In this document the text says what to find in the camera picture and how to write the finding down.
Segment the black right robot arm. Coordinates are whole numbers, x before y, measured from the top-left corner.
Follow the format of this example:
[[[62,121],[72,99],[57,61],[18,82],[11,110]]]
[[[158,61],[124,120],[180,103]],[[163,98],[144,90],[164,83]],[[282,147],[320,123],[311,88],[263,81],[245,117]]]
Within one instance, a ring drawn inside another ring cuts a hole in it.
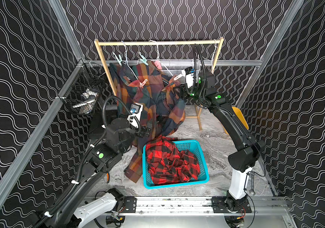
[[[185,98],[191,98],[197,106],[212,113],[233,140],[236,152],[228,157],[228,162],[233,169],[232,179],[222,205],[229,212],[237,212],[248,204],[247,179],[265,143],[257,140],[248,131],[226,96],[215,90],[215,76],[206,70],[197,44],[193,44],[192,51],[194,66],[185,76]]]

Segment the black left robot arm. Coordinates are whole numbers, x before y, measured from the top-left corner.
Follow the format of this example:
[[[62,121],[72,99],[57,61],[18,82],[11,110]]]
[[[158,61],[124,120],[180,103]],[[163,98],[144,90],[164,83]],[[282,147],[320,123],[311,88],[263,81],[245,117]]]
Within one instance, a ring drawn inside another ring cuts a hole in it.
[[[128,116],[108,122],[106,104],[103,104],[102,121],[105,128],[102,136],[89,146],[75,178],[61,197],[43,212],[34,225],[35,228],[82,228],[100,215],[110,211],[118,213],[123,207],[124,198],[115,190],[108,191],[101,199],[81,206],[93,186],[122,160],[135,138],[150,134],[149,129],[141,125],[142,102],[133,102],[127,106],[116,96],[108,97],[105,102],[109,100],[118,101]]]

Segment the multicolour plaid shirt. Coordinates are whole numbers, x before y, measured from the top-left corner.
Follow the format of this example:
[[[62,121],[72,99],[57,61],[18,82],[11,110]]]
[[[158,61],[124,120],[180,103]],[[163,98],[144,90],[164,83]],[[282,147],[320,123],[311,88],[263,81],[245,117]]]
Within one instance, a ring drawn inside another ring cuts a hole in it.
[[[152,129],[150,137],[138,137],[134,141],[137,151],[124,170],[125,176],[133,182],[138,182],[142,176],[143,147],[155,138],[175,133],[186,118],[185,101],[180,97],[180,82],[168,78],[151,61],[148,64],[131,66],[138,80],[126,64],[109,65],[117,97],[128,107],[133,103],[142,104],[140,124]],[[145,79],[148,82],[140,88],[139,83]]]

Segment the white clothespin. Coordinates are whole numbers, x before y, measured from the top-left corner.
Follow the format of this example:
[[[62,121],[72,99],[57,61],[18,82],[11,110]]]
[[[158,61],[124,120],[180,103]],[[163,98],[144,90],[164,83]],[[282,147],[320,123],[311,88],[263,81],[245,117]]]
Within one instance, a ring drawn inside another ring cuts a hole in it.
[[[178,81],[180,78],[184,78],[185,76],[186,76],[186,73],[183,72],[183,71],[181,71],[181,73],[178,74],[177,76],[175,76],[175,77],[173,78],[173,80],[174,80],[174,81]]]

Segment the red black plaid shirt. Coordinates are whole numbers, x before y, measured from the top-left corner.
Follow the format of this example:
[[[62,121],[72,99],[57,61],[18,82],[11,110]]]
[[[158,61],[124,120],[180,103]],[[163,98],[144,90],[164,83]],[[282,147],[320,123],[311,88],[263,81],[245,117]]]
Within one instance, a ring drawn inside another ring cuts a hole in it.
[[[198,158],[190,150],[179,150],[176,138],[160,136],[147,143],[147,172],[156,186],[197,180],[201,174]]]

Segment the white wire hanger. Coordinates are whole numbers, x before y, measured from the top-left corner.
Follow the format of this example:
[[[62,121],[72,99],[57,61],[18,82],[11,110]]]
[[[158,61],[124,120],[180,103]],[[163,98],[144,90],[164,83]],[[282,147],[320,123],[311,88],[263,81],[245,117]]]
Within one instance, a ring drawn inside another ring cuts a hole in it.
[[[211,56],[211,70],[213,70],[215,68],[215,62],[216,62],[216,55],[217,55],[217,49],[218,49],[218,45],[219,45],[219,41],[218,40],[214,40],[214,52],[212,53]]]

